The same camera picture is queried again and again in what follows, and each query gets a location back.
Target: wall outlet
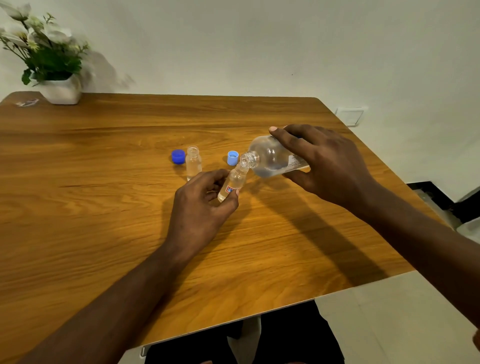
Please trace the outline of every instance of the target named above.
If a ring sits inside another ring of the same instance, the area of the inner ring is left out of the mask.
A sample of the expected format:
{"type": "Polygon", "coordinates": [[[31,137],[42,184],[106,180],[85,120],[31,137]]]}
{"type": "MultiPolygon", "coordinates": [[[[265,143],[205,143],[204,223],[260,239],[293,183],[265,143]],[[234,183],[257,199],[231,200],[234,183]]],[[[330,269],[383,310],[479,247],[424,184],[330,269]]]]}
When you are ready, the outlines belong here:
{"type": "Polygon", "coordinates": [[[335,111],[338,117],[349,128],[358,126],[367,112],[368,107],[361,108],[337,108],[335,111]]]}

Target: large clear plastic bottle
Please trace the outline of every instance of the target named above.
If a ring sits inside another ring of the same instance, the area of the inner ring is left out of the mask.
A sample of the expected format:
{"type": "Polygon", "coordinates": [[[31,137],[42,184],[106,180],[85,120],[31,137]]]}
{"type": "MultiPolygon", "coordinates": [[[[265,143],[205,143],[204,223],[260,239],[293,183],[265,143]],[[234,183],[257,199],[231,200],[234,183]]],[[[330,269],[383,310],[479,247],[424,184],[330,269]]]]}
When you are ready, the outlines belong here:
{"type": "Polygon", "coordinates": [[[251,168],[257,176],[263,178],[308,167],[303,158],[285,149],[271,135],[256,137],[248,152],[240,156],[239,164],[251,168]]]}
{"type": "Polygon", "coordinates": [[[220,202],[225,200],[230,192],[235,193],[235,190],[239,190],[243,187],[247,180],[247,172],[248,166],[245,162],[239,162],[235,169],[230,171],[227,180],[220,189],[220,192],[218,192],[218,199],[220,202]]]}
{"type": "Polygon", "coordinates": [[[202,157],[200,156],[200,151],[197,146],[187,148],[185,164],[187,167],[187,181],[202,171],[202,157]]]}

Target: person's left hand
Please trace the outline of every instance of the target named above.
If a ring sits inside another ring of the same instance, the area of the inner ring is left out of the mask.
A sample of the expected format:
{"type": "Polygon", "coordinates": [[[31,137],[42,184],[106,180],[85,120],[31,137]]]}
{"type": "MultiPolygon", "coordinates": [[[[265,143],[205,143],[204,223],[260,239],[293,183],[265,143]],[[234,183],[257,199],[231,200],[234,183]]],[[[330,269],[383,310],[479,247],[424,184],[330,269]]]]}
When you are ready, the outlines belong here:
{"type": "Polygon", "coordinates": [[[168,234],[169,244],[182,259],[190,260],[211,240],[239,205],[237,193],[230,193],[219,205],[209,202],[228,176],[228,170],[200,172],[175,192],[168,234]]]}

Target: potted plant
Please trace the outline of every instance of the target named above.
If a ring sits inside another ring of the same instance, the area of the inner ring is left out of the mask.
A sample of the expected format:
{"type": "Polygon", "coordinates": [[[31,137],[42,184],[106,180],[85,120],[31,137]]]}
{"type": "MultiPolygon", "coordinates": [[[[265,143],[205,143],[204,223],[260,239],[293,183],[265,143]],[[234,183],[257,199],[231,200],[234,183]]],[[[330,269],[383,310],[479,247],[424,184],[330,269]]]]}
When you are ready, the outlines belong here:
{"type": "Polygon", "coordinates": [[[23,83],[35,82],[52,104],[78,103],[82,95],[78,74],[88,44],[75,42],[71,31],[59,27],[49,13],[42,20],[31,16],[30,4],[15,7],[0,0],[0,8],[15,20],[0,27],[0,41],[27,65],[23,83]]]}

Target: white wall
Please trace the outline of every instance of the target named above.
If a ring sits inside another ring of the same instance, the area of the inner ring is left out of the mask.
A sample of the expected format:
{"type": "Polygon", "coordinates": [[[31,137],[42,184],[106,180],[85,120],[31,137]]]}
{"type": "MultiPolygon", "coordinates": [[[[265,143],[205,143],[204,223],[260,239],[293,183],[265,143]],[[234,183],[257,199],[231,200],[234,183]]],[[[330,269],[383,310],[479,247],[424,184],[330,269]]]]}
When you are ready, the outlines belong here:
{"type": "MultiPolygon", "coordinates": [[[[103,54],[87,91],[367,105],[353,131],[405,182],[432,180],[453,200],[480,185],[479,0],[31,3],[103,54]]],[[[0,98],[24,89],[22,69],[0,53],[0,98]]]]}

